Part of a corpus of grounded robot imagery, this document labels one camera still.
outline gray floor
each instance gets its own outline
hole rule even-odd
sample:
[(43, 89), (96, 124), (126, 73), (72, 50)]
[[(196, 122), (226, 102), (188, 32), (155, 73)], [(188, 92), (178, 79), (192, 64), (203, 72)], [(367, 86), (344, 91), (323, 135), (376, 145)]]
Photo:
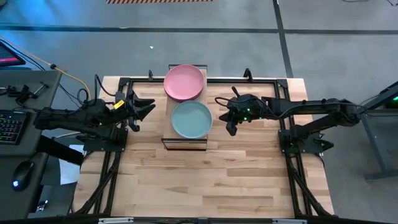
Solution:
[[(384, 0), (279, 0), (286, 29), (398, 29), (398, 7)], [(106, 5), (100, 0), (14, 0), (0, 22), (24, 25), (115, 27), (277, 27), (271, 0)], [(93, 75), (164, 75), (170, 63), (207, 64), (210, 76), (286, 77), (277, 34), (96, 33), (0, 31), (29, 52), (56, 63), (93, 87)], [(311, 100), (347, 98), (359, 103), (397, 81), (396, 35), (287, 35), (295, 78), (304, 78)], [(71, 92), (80, 84), (62, 78)], [(55, 108), (76, 106), (64, 93)], [(387, 124), (397, 122), (390, 120)], [(380, 126), (372, 121), (373, 126)], [(65, 133), (47, 132), (49, 136)], [(341, 217), (398, 222), (398, 177), (366, 182), (376, 160), (361, 125), (325, 131), (335, 147), (325, 153), (335, 213)], [(391, 151), (396, 145), (389, 146)]]

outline keyboard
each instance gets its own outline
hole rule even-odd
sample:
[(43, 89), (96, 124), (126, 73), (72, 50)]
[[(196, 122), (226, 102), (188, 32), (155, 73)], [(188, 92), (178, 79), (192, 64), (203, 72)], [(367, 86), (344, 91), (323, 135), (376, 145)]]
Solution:
[(0, 110), (0, 144), (18, 145), (30, 112)]

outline wooden table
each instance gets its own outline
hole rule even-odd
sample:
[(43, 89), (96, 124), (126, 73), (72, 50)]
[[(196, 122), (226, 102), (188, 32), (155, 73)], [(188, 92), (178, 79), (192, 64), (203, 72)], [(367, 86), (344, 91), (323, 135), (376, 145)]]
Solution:
[[(104, 87), (110, 93), (115, 92), (119, 78), (104, 77)], [(307, 99), (303, 79), (291, 78), (288, 83), (291, 100)], [(235, 87), (240, 94), (274, 96), (271, 85), (237, 84)], [(167, 151), (160, 141), (167, 101), (162, 84), (136, 83), (133, 89), (141, 98), (155, 98), (156, 108), (140, 123), (140, 132), (129, 132), (121, 158), (112, 216), (294, 216), (286, 163), (277, 139), (278, 121), (240, 124), (237, 135), (231, 137), (225, 130), (226, 123), (218, 120), (226, 108), (214, 102), (216, 96), (232, 97), (231, 85), (209, 83), (207, 106), (214, 121), (208, 135), (208, 150)], [(100, 97), (106, 101), (114, 100), (103, 92)], [(311, 120), (309, 115), (295, 116), (297, 124)], [(103, 152), (92, 153), (82, 165), (74, 199), (76, 210), (98, 185), (103, 156)], [(309, 189), (324, 208), (333, 213), (322, 162), (314, 155), (304, 154), (303, 164)], [(297, 194), (304, 211), (301, 190)]]

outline black desk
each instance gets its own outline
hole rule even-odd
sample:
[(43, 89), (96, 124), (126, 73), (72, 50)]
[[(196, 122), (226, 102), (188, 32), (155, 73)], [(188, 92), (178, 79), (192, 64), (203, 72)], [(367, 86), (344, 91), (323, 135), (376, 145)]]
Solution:
[[(41, 92), (36, 100), (26, 101), (26, 106), (37, 109), (51, 106), (60, 79), (61, 74), (55, 71), (0, 71), (0, 86), (12, 85), (20, 89), (25, 84), (32, 91), (40, 86), (39, 82), (50, 86), (49, 89)], [(12, 110), (15, 107), (18, 107), (15, 98), (0, 96), (1, 109)], [(33, 127), (34, 118), (35, 114), (32, 114), (30, 123), (18, 146), (0, 145), (0, 194), (2, 196), (0, 220), (26, 218), (31, 208), (36, 206), (34, 203), (39, 197), (37, 191), (41, 188), (40, 182), (48, 159), (48, 155), (45, 153), (37, 153), (33, 157), (35, 168), (29, 186), (21, 192), (15, 192), (11, 188), (11, 179), (15, 168), (35, 151), (42, 134), (41, 130)]]

